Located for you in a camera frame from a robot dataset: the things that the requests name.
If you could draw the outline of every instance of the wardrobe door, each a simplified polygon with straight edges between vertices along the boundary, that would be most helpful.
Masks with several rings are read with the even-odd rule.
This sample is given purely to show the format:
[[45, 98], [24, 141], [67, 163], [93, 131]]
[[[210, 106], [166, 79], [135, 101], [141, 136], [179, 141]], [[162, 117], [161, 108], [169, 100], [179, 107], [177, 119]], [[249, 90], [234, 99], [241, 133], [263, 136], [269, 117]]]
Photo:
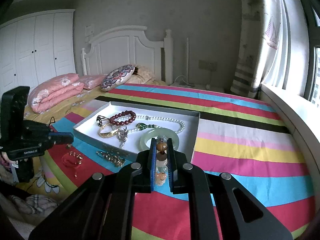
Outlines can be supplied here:
[[0, 96], [18, 86], [14, 58], [17, 23], [0, 29]]
[[35, 20], [30, 17], [17, 22], [15, 46], [18, 83], [29, 86], [30, 92], [38, 85], [33, 47]]
[[53, 59], [53, 16], [44, 14], [36, 17], [34, 55], [39, 84], [57, 75]]
[[72, 41], [73, 13], [55, 13], [53, 53], [57, 75], [75, 73]]

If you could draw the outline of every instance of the bead string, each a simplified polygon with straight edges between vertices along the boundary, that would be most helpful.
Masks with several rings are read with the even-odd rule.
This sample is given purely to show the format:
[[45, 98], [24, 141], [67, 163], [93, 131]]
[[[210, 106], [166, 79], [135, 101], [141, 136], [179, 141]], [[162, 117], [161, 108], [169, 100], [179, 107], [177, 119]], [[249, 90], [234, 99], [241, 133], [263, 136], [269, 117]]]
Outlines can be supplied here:
[[[123, 121], [119, 122], [120, 119], [118, 121], [115, 121], [115, 119], [118, 119], [118, 118], [120, 118], [122, 116], [126, 116], [126, 115], [131, 115], [131, 118], [129, 118], [128, 120], [125, 118], [124, 122]], [[115, 114], [114, 116], [110, 117], [109, 123], [111, 123], [112, 125], [116, 125], [116, 126], [128, 125], [129, 123], [132, 123], [135, 119], [136, 119], [135, 112], [133, 112], [131, 110], [130, 111], [126, 110], [124, 112], [121, 112], [119, 114]]]
[[[183, 129], [185, 129], [185, 127], [186, 127], [183, 121], [180, 121], [180, 120], [174, 119], [174, 118], [159, 117], [159, 116], [148, 116], [148, 115], [137, 115], [136, 119], [162, 120], [162, 121], [176, 122], [176, 123], [180, 124], [180, 126], [181, 126], [179, 130], [174, 131], [176, 134], [181, 133], [183, 131]], [[164, 127], [159, 126], [159, 125], [155, 125], [155, 127], [156, 128], [164, 128]], [[115, 129], [117, 129], [117, 127], [115, 125], [113, 125], [112, 129], [115, 130]], [[137, 131], [140, 131], [140, 129], [139, 128], [134, 128], [134, 129], [128, 130], [128, 133], [137, 132]]]

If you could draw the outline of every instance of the red bracelet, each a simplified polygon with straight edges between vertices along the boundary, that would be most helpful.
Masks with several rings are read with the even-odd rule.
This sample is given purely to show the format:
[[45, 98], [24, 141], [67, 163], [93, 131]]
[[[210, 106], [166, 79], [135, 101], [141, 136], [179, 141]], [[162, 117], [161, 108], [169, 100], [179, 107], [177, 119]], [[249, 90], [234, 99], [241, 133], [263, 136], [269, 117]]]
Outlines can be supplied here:
[[[69, 158], [67, 158], [69, 156], [73, 156], [73, 158], [75, 158], [75, 161], [74, 160], [70, 160]], [[72, 152], [72, 151], [69, 152], [69, 153], [66, 153], [61, 158], [62, 163], [66, 168], [74, 169], [75, 178], [77, 177], [77, 169], [80, 167], [80, 165], [82, 163], [82, 159], [83, 159], [83, 157], [81, 157], [80, 154], [76, 154], [75, 152]]]
[[[126, 121], [121, 121], [121, 122], [118, 122], [118, 121], [115, 121], [115, 119], [118, 119], [122, 116], [126, 116], [126, 115], [131, 115], [131, 118], [126, 120]], [[111, 123], [112, 125], [116, 125], [116, 126], [119, 126], [119, 125], [128, 125], [129, 123], [132, 123], [134, 120], [136, 120], [136, 113], [133, 112], [133, 111], [124, 111], [124, 112], [121, 112], [119, 114], [115, 114], [113, 117], [110, 117], [109, 118], [109, 123]]]

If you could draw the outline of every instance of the decorative round pillow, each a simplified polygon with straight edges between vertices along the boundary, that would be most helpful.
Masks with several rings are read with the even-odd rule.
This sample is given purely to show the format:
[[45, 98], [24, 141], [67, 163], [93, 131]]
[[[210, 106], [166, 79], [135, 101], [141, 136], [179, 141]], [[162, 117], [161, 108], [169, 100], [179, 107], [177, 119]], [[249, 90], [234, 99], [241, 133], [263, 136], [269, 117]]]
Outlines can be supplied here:
[[109, 73], [101, 83], [103, 91], [109, 91], [123, 83], [127, 82], [135, 70], [134, 65], [124, 65]]

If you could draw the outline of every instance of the jade bangle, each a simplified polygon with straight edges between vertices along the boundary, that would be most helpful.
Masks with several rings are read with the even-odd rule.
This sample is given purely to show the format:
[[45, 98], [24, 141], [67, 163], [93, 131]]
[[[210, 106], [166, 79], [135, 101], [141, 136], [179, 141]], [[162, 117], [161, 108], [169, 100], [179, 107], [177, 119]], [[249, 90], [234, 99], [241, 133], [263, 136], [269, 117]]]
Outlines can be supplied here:
[[178, 150], [179, 147], [179, 137], [178, 135], [167, 128], [153, 128], [149, 131], [147, 131], [140, 139], [140, 148], [142, 151], [149, 150], [150, 147], [147, 146], [147, 142], [151, 138], [171, 138], [172, 139], [172, 144], [173, 144], [173, 149]]

